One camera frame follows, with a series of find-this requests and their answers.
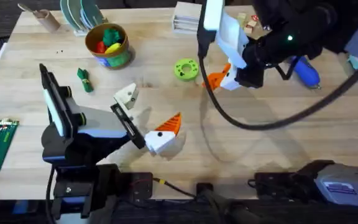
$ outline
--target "cup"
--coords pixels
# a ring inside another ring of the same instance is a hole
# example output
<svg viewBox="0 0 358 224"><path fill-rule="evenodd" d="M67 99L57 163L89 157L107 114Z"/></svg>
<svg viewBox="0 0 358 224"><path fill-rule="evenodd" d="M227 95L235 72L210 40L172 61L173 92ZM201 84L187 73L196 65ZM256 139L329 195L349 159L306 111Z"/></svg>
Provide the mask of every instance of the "cup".
<svg viewBox="0 0 358 224"><path fill-rule="evenodd" d="M117 30L120 36L124 38L124 41L117 50L110 54L97 53L96 46L98 42L103 40L104 31L106 29ZM117 24L104 23L94 27L86 35L85 45L98 62L109 69L124 68L129 64L133 57L133 53L129 50L128 36L125 33L125 30Z"/></svg>
<svg viewBox="0 0 358 224"><path fill-rule="evenodd" d="M49 10L41 9L38 13L34 14L34 16L51 33L55 32L60 27L60 23Z"/></svg>

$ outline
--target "cardboard tube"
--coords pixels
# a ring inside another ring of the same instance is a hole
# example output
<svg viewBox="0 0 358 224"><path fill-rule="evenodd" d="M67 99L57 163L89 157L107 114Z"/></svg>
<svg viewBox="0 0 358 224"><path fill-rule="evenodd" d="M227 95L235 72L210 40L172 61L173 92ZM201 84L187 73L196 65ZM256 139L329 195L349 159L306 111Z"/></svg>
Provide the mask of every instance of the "cardboard tube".
<svg viewBox="0 0 358 224"><path fill-rule="evenodd" d="M49 32L52 33L59 29L60 23L55 19L49 10L41 9L39 12L44 15L44 17L37 15L36 18Z"/></svg>

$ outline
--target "yellow block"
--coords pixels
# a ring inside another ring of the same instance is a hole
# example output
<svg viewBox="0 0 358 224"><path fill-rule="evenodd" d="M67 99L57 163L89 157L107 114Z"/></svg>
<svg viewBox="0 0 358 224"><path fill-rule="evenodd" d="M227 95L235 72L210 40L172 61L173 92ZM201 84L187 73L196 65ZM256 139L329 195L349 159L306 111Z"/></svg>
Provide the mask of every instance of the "yellow block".
<svg viewBox="0 0 358 224"><path fill-rule="evenodd" d="M116 51L119 47L121 47L120 43L115 43L112 46L110 46L104 53L105 54L110 54L113 53L114 51Z"/></svg>

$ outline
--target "green toy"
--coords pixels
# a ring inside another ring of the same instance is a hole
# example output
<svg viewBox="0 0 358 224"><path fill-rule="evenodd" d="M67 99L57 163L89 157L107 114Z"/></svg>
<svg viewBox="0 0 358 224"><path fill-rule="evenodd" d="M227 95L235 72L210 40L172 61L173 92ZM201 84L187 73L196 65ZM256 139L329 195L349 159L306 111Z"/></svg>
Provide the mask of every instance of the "green toy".
<svg viewBox="0 0 358 224"><path fill-rule="evenodd" d="M81 79L82 81L82 85L84 86L84 89L87 93L90 93L93 91L93 87L92 87L92 84L91 82L89 81L89 74L88 74L88 71L86 71L85 69L82 70L82 69L78 69L77 71L77 76L78 78Z"/></svg>
<svg viewBox="0 0 358 224"><path fill-rule="evenodd" d="M198 75L198 64L191 58L183 58L176 62L173 71L178 79L191 81Z"/></svg>
<svg viewBox="0 0 358 224"><path fill-rule="evenodd" d="M119 35L118 30L115 29L104 30L103 43L107 48L117 43L120 38L121 37Z"/></svg>

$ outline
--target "cord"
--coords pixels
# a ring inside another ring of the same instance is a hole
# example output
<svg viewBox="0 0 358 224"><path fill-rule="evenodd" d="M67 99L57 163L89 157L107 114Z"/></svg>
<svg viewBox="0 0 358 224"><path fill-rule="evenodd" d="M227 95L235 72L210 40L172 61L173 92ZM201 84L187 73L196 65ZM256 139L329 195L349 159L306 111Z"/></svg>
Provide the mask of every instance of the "cord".
<svg viewBox="0 0 358 224"><path fill-rule="evenodd" d="M211 98L211 101L214 104L215 108L223 116L223 118L226 119L226 121L228 121L229 123L233 124L234 126L236 126L238 128L251 130L251 131L266 131L266 130L271 130L271 129L282 128L289 124L293 124L293 123L321 110L325 106L329 105L334 100L338 99L341 95L343 95L347 90L349 90L355 83L358 82L358 70L357 70L342 85L340 85L336 90L334 90L328 96L324 97L322 100L320 100L319 102L310 106L309 108L307 108L297 114L294 114L293 116L291 116L289 118L281 119L281 120L278 120L278 121L275 121L272 123L267 123L267 124L244 124L244 123L240 123L237 120L235 120L234 118L230 117L222 109L221 105L217 101L217 99L211 89L211 86L209 85L207 74L205 72L204 55L202 52L199 53L198 58L200 61L201 74L203 75L203 78L204 78L206 90L207 90L208 95Z"/></svg>
<svg viewBox="0 0 358 224"><path fill-rule="evenodd" d="M189 193L189 192L186 192L182 189L179 189L178 187L172 185L171 183L169 183L168 181L164 180L164 179L159 179L159 178L153 178L154 181L158 182L159 184L165 184L166 186L170 187L171 189L173 190L176 190L177 192L179 193L182 193L186 196L189 196L189 197L192 197L192 198L196 198L197 196Z"/></svg>
<svg viewBox="0 0 358 224"><path fill-rule="evenodd" d="M48 179L47 195L45 197L45 213L47 214L47 219L49 224L56 224L54 217L50 213L50 189L52 187L52 179L54 173L55 173L55 166L52 165L52 167L50 168L50 174Z"/></svg>
<svg viewBox="0 0 358 224"><path fill-rule="evenodd" d="M290 68L287 71L287 74L284 73L284 71L281 69L281 67L279 65L274 66L276 68L276 70L279 72L281 78L283 80L289 80L292 76L293 70L295 69L295 66L297 65L297 63L299 62L299 60L301 59L301 57L296 57L294 59L294 61L292 61Z"/></svg>
<svg viewBox="0 0 358 224"><path fill-rule="evenodd" d="M121 200L121 201L126 203L126 204L128 204L128 205L130 205L130 206L132 206L132 207L139 208L139 209L144 209L144 210L156 210L156 209L160 209L160 207L161 207L161 205L157 205L157 206L154 206L154 207L148 207L148 206L137 205L137 204L132 203L132 202L127 201L127 200ZM175 205L172 208L175 208L177 210L186 211L186 212L199 213L199 211L182 208L181 206L178 206L178 205Z"/></svg>
<svg viewBox="0 0 358 224"><path fill-rule="evenodd" d="M251 187L253 189L256 189L256 180L255 179L249 179L247 181L247 184L248 184L249 187ZM288 191L284 187L277 186L277 185L274 185L274 184L265 183L265 182L262 182L262 181L258 181L258 184L262 185L264 187L268 187L270 189L275 189L275 190L277 190L279 192L282 192L288 199L291 199L291 200L294 200L294 201L297 200L297 198L292 197L291 194L290 194L290 191Z"/></svg>

